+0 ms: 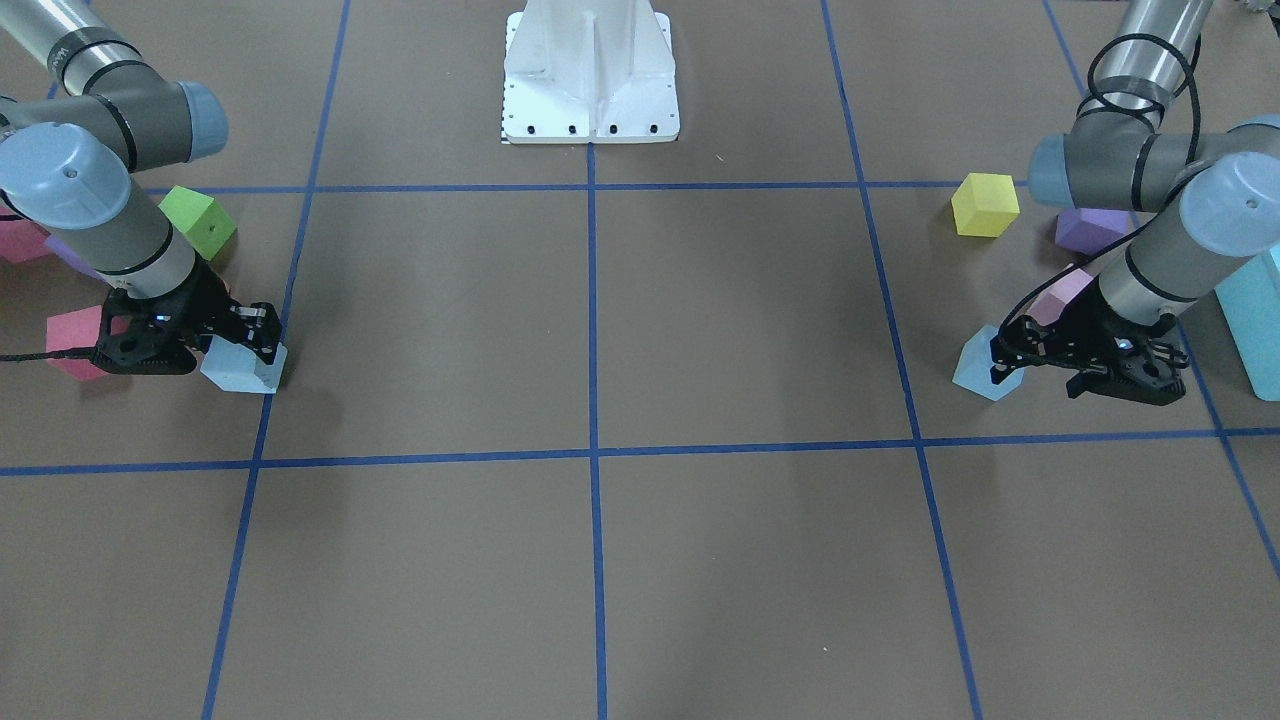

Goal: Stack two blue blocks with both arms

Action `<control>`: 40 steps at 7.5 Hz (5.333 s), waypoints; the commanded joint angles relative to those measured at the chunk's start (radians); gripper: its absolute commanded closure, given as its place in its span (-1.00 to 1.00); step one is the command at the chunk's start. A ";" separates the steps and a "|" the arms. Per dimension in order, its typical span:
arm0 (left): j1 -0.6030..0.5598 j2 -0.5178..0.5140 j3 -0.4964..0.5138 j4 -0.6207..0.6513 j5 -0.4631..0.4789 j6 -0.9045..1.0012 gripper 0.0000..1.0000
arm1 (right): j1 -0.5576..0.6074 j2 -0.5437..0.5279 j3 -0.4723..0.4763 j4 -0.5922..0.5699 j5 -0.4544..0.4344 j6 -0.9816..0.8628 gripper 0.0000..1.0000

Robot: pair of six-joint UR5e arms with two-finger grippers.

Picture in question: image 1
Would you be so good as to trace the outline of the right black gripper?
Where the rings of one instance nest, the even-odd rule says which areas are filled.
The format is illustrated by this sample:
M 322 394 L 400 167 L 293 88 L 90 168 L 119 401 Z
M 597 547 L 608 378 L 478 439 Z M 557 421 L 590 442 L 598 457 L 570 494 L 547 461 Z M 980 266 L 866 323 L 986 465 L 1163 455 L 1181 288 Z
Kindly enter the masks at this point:
M 113 290 L 105 301 L 105 338 L 134 346 L 209 346 L 214 337 L 248 348 L 265 365 L 280 354 L 282 322 L 274 305 L 236 301 L 210 263 L 196 263 L 173 291 L 133 299 Z

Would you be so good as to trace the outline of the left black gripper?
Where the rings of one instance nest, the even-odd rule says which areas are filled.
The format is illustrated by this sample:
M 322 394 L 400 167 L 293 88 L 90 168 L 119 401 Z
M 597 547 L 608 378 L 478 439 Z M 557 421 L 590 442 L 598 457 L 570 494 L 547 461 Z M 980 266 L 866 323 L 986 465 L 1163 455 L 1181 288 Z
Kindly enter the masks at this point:
M 1100 286 L 1089 284 L 1047 327 L 1038 322 L 1004 323 L 989 341 L 989 380 L 1001 386 L 1015 372 L 1050 361 L 1078 369 L 1065 384 L 1069 398 L 1111 397 L 1110 368 L 1121 366 L 1130 356 L 1139 357 L 1147 372 L 1181 368 L 1180 347 L 1165 340 L 1176 323 L 1166 302 L 1149 314 L 1148 323 L 1132 322 L 1108 304 Z

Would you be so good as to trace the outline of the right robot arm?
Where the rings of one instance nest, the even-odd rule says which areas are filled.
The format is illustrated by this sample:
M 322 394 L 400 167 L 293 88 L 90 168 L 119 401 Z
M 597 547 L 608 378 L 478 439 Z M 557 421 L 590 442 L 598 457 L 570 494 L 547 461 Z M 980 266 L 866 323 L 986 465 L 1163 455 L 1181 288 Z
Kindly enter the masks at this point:
M 45 101 L 3 100 L 3 201 L 110 287 L 96 340 L 44 359 L 179 375 L 223 340 L 273 365 L 282 348 L 275 307 L 236 301 L 134 181 L 138 170 L 224 149 L 227 115 L 216 96 L 165 79 L 82 1 L 5 1 L 3 28 L 64 91 Z

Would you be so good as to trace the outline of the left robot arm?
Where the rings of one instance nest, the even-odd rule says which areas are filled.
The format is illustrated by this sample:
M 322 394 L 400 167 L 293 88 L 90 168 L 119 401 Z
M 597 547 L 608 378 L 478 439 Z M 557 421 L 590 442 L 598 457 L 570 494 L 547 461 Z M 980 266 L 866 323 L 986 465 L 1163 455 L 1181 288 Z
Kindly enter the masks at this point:
M 992 383 L 1057 366 L 1071 372 L 1071 398 L 1172 404 L 1189 364 L 1172 337 L 1179 316 L 1276 246 L 1277 118 L 1202 129 L 1194 60 L 1210 9 L 1130 3 L 1087 70 L 1071 129 L 1036 147 L 1037 202 L 1149 219 L 1098 251 L 1102 270 L 1055 322 L 1010 311 L 989 342 Z

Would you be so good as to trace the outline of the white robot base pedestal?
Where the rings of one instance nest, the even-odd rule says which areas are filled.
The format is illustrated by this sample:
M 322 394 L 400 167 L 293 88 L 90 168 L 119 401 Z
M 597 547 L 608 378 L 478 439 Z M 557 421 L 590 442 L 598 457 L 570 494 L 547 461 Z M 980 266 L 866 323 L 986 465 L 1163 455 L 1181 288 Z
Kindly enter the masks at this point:
M 680 137 L 672 24 L 652 3 L 529 1 L 506 18 L 504 41 L 504 142 Z

